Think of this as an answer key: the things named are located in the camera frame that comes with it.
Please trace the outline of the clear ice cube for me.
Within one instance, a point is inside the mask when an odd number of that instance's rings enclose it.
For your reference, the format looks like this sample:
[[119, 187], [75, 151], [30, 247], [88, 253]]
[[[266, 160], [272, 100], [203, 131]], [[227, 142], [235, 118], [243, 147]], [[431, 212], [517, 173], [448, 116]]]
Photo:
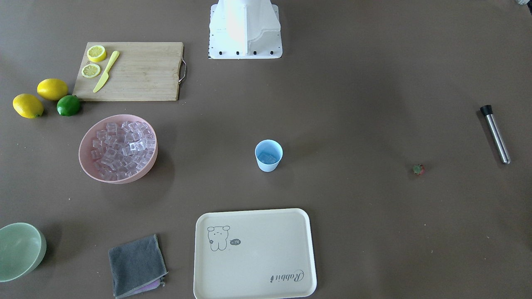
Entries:
[[267, 165], [276, 164], [278, 162], [278, 158], [275, 155], [267, 153], [267, 152], [262, 152], [258, 156], [258, 159], [261, 163], [267, 164]]

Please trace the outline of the red strawberry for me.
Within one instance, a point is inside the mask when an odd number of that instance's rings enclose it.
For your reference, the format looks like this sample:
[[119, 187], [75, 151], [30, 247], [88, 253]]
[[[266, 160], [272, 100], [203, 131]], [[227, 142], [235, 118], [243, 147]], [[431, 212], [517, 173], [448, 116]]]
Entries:
[[416, 176], [420, 176], [422, 174], [424, 174], [425, 172], [425, 167], [423, 164], [415, 164], [413, 165], [412, 167], [412, 171], [413, 173], [416, 175]]

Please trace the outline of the metal muddler with black tip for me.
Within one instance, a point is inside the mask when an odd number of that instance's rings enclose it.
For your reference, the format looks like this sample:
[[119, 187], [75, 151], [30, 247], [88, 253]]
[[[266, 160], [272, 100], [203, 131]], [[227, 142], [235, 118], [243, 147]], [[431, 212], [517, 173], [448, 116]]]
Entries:
[[486, 119], [488, 128], [490, 129], [490, 133], [492, 135], [494, 145], [498, 151], [498, 155], [500, 157], [500, 160], [503, 164], [510, 164], [511, 158], [509, 156], [509, 153], [507, 151], [507, 147], [504, 143], [504, 140], [502, 138], [502, 135], [500, 134], [500, 129], [498, 127], [498, 124], [496, 122], [495, 116], [493, 114], [493, 108], [491, 105], [484, 105], [480, 107], [480, 112], [483, 114], [483, 116]]

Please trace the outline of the light blue plastic cup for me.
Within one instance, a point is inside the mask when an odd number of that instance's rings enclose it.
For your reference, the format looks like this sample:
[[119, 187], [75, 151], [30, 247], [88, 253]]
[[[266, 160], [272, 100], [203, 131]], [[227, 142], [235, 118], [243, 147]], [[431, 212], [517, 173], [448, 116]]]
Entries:
[[254, 150], [258, 167], [263, 172], [273, 172], [283, 158], [283, 148], [275, 140], [262, 140]]

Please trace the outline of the pink ice bowl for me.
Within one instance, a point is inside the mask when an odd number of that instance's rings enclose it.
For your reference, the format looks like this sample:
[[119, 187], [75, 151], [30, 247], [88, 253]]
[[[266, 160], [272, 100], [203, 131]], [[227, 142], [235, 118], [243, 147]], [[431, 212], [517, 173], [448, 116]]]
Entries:
[[99, 121], [86, 132], [79, 146], [79, 162], [84, 172], [110, 184], [140, 179], [152, 169], [157, 155], [154, 128], [131, 114], [117, 114]]

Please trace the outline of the cream rabbit tray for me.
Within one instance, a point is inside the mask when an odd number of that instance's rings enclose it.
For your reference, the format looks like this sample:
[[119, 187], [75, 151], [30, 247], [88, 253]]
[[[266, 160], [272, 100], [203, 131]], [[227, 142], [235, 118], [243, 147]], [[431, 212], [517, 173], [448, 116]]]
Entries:
[[309, 297], [317, 284], [311, 223], [304, 210], [215, 212], [198, 218], [197, 299]]

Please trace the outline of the grey folded cloth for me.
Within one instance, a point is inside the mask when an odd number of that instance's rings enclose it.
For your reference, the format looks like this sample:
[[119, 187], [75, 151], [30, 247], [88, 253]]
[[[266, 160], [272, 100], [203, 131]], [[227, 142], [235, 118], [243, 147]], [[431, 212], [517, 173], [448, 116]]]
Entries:
[[113, 247], [108, 257], [116, 299], [165, 286], [168, 272], [156, 234]]

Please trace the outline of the wooden cutting board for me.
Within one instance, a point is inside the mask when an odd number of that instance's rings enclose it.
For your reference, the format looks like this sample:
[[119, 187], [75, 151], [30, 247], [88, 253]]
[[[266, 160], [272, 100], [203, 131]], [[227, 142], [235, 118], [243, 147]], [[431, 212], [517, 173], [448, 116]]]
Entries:
[[81, 101], [176, 101], [186, 74], [182, 42], [88, 42], [86, 49], [101, 45], [107, 57], [97, 64], [104, 70], [113, 51], [119, 51], [109, 79], [96, 93], [99, 81], [78, 72], [72, 94]]

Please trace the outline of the yellow plastic knife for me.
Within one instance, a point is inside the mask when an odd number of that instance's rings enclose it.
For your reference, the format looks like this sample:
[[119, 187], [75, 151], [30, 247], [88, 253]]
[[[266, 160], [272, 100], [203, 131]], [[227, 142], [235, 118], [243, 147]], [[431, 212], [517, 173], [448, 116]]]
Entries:
[[109, 58], [108, 64], [106, 65], [104, 71], [101, 73], [99, 81], [97, 82], [97, 84], [93, 88], [93, 93], [97, 93], [106, 84], [106, 82], [109, 79], [109, 72], [110, 72], [112, 66], [114, 65], [114, 63], [117, 61], [119, 55], [120, 55], [119, 51], [113, 51], [111, 57]]

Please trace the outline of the lemon half slice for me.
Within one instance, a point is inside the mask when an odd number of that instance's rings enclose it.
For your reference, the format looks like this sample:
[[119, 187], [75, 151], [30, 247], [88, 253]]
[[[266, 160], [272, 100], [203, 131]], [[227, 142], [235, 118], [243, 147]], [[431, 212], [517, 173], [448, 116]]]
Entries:
[[101, 72], [101, 67], [98, 64], [90, 63], [82, 67], [80, 74], [84, 78], [91, 79], [91, 78], [97, 77], [100, 74], [100, 72]]
[[91, 62], [101, 62], [107, 57], [107, 52], [104, 46], [93, 45], [86, 51], [87, 58]]

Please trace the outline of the green lime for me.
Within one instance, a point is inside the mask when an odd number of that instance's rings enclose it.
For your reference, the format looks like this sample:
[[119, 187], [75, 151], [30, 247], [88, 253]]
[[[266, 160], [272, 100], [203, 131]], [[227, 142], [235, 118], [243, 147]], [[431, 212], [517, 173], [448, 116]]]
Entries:
[[56, 108], [59, 115], [71, 117], [80, 111], [81, 102], [77, 96], [67, 95], [57, 102]]

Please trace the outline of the yellow lemon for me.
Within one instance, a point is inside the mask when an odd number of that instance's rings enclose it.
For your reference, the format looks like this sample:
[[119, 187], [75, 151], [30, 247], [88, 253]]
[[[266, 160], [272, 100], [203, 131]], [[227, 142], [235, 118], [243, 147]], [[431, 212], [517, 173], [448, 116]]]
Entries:
[[59, 101], [69, 93], [68, 85], [60, 79], [50, 78], [42, 80], [37, 85], [37, 93], [44, 100]]
[[30, 93], [17, 95], [12, 101], [12, 106], [21, 117], [28, 119], [41, 117], [45, 109], [42, 102]]

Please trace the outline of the green bowl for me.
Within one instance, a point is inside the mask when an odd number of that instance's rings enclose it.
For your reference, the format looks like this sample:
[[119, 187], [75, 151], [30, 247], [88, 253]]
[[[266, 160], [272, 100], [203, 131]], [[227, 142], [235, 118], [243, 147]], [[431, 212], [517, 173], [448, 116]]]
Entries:
[[47, 250], [44, 234], [29, 223], [0, 230], [0, 282], [23, 277], [40, 265]]

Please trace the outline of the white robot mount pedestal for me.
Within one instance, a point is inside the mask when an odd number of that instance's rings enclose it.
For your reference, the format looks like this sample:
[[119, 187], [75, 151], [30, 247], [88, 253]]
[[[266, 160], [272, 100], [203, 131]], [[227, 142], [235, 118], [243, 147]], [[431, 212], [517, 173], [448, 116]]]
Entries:
[[209, 59], [279, 59], [279, 8], [269, 0], [219, 0], [210, 7]]

